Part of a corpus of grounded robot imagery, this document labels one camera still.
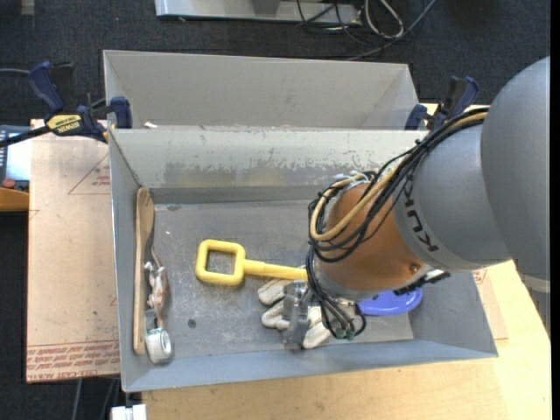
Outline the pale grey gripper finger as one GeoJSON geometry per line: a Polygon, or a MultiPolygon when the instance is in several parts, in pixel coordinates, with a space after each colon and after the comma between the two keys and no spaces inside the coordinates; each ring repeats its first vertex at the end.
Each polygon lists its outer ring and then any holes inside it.
{"type": "Polygon", "coordinates": [[[287,330],[296,317],[296,302],[293,296],[286,295],[283,299],[282,328],[287,330]]]}
{"type": "Polygon", "coordinates": [[[307,309],[296,306],[290,318],[290,327],[292,330],[290,343],[293,347],[303,347],[305,335],[309,328],[309,319],[307,309]]]}

